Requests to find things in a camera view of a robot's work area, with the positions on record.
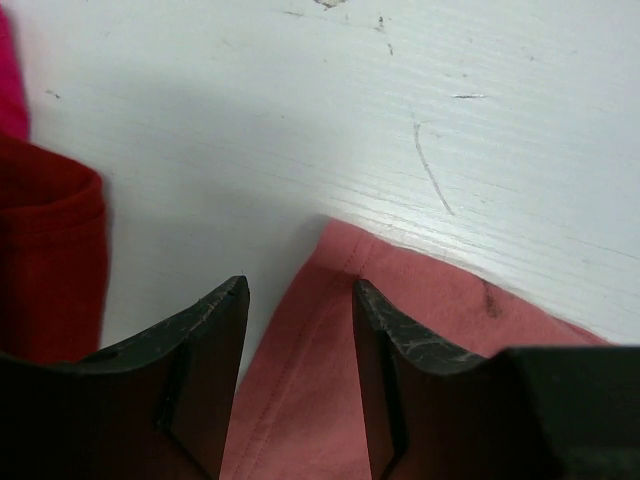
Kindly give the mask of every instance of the dark red cloth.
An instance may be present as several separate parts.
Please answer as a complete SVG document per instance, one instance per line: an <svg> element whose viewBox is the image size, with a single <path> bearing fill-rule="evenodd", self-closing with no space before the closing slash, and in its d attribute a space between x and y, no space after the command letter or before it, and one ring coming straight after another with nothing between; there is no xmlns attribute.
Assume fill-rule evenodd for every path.
<svg viewBox="0 0 640 480"><path fill-rule="evenodd" d="M107 285L102 181L0 134L0 350L34 362L98 348Z"/></svg>

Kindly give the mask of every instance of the tabletop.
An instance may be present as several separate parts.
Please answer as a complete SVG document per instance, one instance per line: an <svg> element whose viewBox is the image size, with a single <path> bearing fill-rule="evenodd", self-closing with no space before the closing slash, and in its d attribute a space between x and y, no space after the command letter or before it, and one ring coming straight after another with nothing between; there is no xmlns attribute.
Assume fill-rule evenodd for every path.
<svg viewBox="0 0 640 480"><path fill-rule="evenodd" d="M244 372L330 216L640 341L640 3L3 7L33 141L106 182L105 345L242 273Z"/></svg>

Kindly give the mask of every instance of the fabric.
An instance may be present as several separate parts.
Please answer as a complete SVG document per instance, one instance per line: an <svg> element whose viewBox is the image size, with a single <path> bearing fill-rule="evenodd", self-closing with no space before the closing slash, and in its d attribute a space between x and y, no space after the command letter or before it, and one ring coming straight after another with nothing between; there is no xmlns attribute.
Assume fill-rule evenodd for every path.
<svg viewBox="0 0 640 480"><path fill-rule="evenodd" d="M107 286L101 185L78 162L0 134L0 350L49 363L98 348Z"/></svg>
<svg viewBox="0 0 640 480"><path fill-rule="evenodd" d="M470 273L331 221L240 385L221 479L371 478L351 317L357 278L481 355L510 345L605 343Z"/></svg>
<svg viewBox="0 0 640 480"><path fill-rule="evenodd" d="M29 113L9 21L0 8L0 132L29 138Z"/></svg>

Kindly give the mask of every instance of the magenta cloth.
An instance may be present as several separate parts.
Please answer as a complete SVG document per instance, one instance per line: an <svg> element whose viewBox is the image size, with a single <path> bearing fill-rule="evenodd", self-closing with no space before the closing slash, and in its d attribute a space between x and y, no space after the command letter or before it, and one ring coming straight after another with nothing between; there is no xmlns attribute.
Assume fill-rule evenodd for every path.
<svg viewBox="0 0 640 480"><path fill-rule="evenodd" d="M22 75L13 47L11 26L0 8L0 132L29 140L27 110Z"/></svg>
<svg viewBox="0 0 640 480"><path fill-rule="evenodd" d="M240 385L221 479L371 478L351 318L357 278L481 355L510 345L606 343L475 275L333 220Z"/></svg>

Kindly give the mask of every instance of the stitching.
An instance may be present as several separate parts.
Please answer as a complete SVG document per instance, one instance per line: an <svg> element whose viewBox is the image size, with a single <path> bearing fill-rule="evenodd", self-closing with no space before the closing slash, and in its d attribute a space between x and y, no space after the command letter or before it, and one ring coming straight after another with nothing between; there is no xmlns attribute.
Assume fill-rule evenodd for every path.
<svg viewBox="0 0 640 480"><path fill-rule="evenodd" d="M340 269L340 271L336 274L336 276L335 276L335 277L334 277L334 279L332 280L331 286L335 286L335 285L334 285L335 279L339 276L339 274L340 274L340 273L344 273L344 269L347 267L347 265L348 265L348 264L351 262L351 260L353 259L353 256L355 255L355 251L356 251L357 247L358 247L358 246L359 246L359 244L360 244L360 240L361 240L361 238L362 238L362 235L361 235L361 237L358 239L358 241L357 241L357 243L356 243L356 248L354 248L353 252L351 253L351 256L349 257L349 260L348 260L348 261L347 261L347 263L344 265L344 267L342 267L342 269ZM358 273L356 274L356 276L357 276L357 277L360 277L360 275L362 274L362 271L364 270L365 266L367 265L367 263L368 263L368 261L369 261L369 258L371 257L371 254L372 254L372 252L373 252L373 246L374 246L374 241L371 241L371 245L369 246L369 251L367 252L367 255L366 255L366 257L365 257L365 260L364 260L364 262L362 263L362 265L361 265L360 269L358 270ZM325 320L326 320L326 318L327 318L327 314L331 311L331 309L332 309L332 308L333 308L333 306L335 305L336 300L337 300L337 299L336 299L336 298L334 298L334 299L331 301L331 303L329 304L329 306L327 307L327 309L325 310L325 314L323 315L323 317L322 317L322 319L320 320L320 322L318 322L318 325L316 326L315 330L313 331L313 334L312 334L311 338L309 339L309 344L308 344L308 345L311 345L311 343L312 343L312 342L311 342L311 340L313 340L313 338L314 338L314 337L315 337L315 335L317 334L318 330L320 330L320 327L324 324L324 321L325 321ZM302 354L302 356L301 356L301 358L300 358L300 361L298 362L298 365L304 361L304 358L305 358L305 356L306 356L307 351L308 351L308 350L305 350L305 352ZM329 365L329 368L328 368L328 371L329 371L329 372L332 372L332 371L335 369L337 361L338 361L338 355L334 355L334 356L333 356L333 360L331 361L331 364ZM281 401L281 402L279 403L279 405L276 407L275 416L274 416L274 423L275 423L275 420L277 420L277 418L278 418L278 414L279 414L279 412L280 412L280 409L282 408L282 404L284 403L284 398L286 397L287 393L288 393L290 390L292 390L292 389L293 389L293 387L296 385L296 383L297 383L297 381L298 381L298 378L300 378L298 375L294 376L294 377L293 377L293 379L292 379L292 381L291 381L291 383L286 387L285 391L283 392L283 395L282 395L282 401ZM268 429L267 436L266 436L266 437L265 437L265 439L262 441L262 445L261 445L261 447L260 447L260 451L258 452L258 455L256 456L256 459L255 459L255 461L254 461L254 463L253 463L253 466L251 467L251 470L249 471L249 473L248 473L248 475L247 475L247 477L246 477L246 478L247 478L247 480L250 480L250 479L253 477L253 473L254 473L255 469L256 469L257 465L260 463L260 460L261 460L261 458L262 458L262 454L264 453L264 449L265 449L265 447L268 445L269 440L271 439L271 433L273 432L273 428L272 428L272 426L273 426L273 423L271 424L271 426L270 426L270 427L269 427L269 429Z"/></svg>
<svg viewBox="0 0 640 480"><path fill-rule="evenodd" d="M287 373L287 371L289 370L289 366L292 363L294 354L296 352L296 347L298 346L298 343L300 342L300 339L302 338L302 332L304 331L305 327L307 326L307 324L309 323L309 319L313 316L313 314L316 312L316 310L318 309L318 307L320 306L320 304L322 303L323 298L325 297L325 295L327 294L327 292L329 291L329 289L331 289L334 286L334 283L336 281L336 279L338 278L338 276L344 272L344 269L347 268L347 266L351 263L351 261L353 260L353 257L356 254L356 251L358 250L358 246L360 246L360 241L362 239L362 233L360 234L360 236L358 237L358 240L356 241L356 244L353 247L353 250L351 251L351 255L349 255L349 258L347 259L347 261L345 262L345 264L342 266L342 268L340 268L340 270L338 270L336 272L336 274L333 276L333 278L331 279L331 281L329 282L329 284L327 285L327 287L324 289L324 291L322 292L322 294L320 295L320 297L318 297L318 300L316 302L316 304L314 305L313 309L311 310L311 312L309 313L309 315L307 316L307 318L305 319L304 325L300 328L300 331L298 333L298 336L296 337L296 340L293 344L293 348L291 349L291 354L289 355L289 358L287 359L286 363L284 364L284 366L282 367L282 371L280 372L280 376L278 377L278 381L276 382L276 385L274 386L273 390L271 390L271 394L269 395L269 399L267 400L267 404L265 405L262 413L260 414L260 417L258 418L258 421L255 423L255 426L253 428L253 431L251 432L251 436L249 437L249 440L247 441L247 444L244 448L244 452L242 453L242 456L240 457L240 459L238 460L238 463L236 464L236 468L233 471L233 474L231 476L231 478L236 478L237 474L238 474L238 470L240 470L240 465L242 465L243 461L245 460L245 458L247 457L247 453L249 451L249 447L251 447L251 445L255 442L255 436L256 436L256 430L258 429L258 426L262 423L262 421L264 420L264 417L267 414L267 411L269 410L269 407L271 406L271 402L273 400L273 397L275 396L276 392L278 391L278 389L280 388L280 384L282 383L285 374ZM262 451L264 450L264 443L266 442L266 438L262 441L262 447L260 449L260 452L258 453L258 455L256 456L256 459L254 461L253 466L251 467L251 470L249 471L249 476L253 473L253 470L256 467L256 464L258 463L259 458L262 455Z"/></svg>

